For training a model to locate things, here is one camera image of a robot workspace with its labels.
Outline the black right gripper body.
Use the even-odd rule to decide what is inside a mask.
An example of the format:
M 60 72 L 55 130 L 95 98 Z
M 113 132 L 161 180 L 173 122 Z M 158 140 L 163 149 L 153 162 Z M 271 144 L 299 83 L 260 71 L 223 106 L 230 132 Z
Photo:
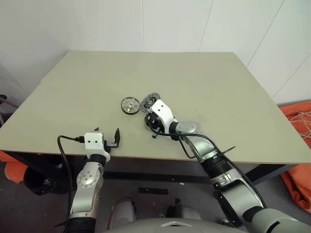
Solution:
M 160 118 L 151 110 L 147 114 L 147 126 L 153 132 L 153 139 L 156 139 L 158 135 L 165 133 L 165 129 Z

